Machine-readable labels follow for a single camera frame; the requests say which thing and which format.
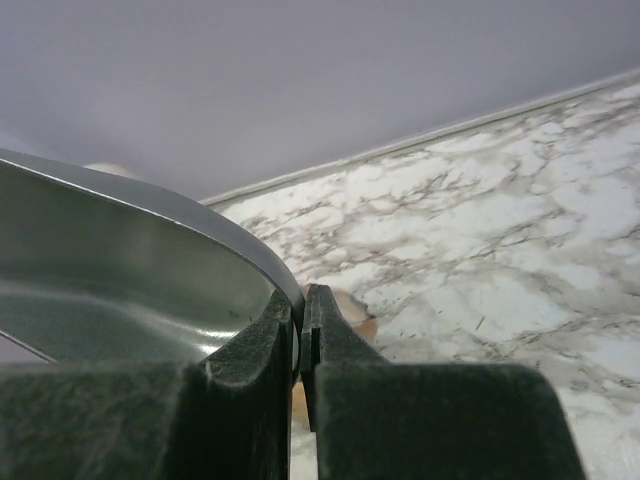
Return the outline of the beige cat litter bag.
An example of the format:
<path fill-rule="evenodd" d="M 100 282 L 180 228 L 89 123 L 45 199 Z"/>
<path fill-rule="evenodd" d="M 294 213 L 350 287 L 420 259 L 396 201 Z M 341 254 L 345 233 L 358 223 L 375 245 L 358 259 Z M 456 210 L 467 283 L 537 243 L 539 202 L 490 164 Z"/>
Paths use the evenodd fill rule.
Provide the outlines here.
<path fill-rule="evenodd" d="M 375 343 L 378 331 L 377 318 L 368 311 L 368 306 L 356 299 L 347 290 L 332 287 L 333 296 L 344 320 L 369 344 Z M 292 420 L 310 431 L 310 422 L 304 386 L 299 380 L 292 391 Z"/>

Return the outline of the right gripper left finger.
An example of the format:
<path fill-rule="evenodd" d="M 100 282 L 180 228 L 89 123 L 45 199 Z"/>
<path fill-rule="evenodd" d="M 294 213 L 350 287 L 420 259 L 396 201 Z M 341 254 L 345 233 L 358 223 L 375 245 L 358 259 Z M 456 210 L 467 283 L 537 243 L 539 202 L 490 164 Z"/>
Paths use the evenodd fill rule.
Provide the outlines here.
<path fill-rule="evenodd" d="M 5 479 L 286 479 L 292 347 L 288 302 L 194 362 L 5 367 Z"/>

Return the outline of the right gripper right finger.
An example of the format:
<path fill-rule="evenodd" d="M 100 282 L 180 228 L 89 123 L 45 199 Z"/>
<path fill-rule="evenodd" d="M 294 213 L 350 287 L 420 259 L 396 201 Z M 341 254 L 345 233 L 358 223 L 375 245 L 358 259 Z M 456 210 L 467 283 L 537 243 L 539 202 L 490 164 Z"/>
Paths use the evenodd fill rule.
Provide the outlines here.
<path fill-rule="evenodd" d="M 554 388 L 520 364 L 396 364 L 309 288 L 301 374 L 322 479 L 581 479 Z"/>

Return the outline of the metal litter scoop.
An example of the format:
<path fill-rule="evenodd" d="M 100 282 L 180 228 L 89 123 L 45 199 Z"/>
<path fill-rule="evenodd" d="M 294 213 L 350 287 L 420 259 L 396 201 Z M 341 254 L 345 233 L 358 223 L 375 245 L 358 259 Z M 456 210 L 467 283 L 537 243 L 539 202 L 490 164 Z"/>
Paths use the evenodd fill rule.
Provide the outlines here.
<path fill-rule="evenodd" d="M 138 180 L 1 153 L 1 333 L 49 361 L 213 353 L 281 294 L 284 262 L 206 206 Z"/>

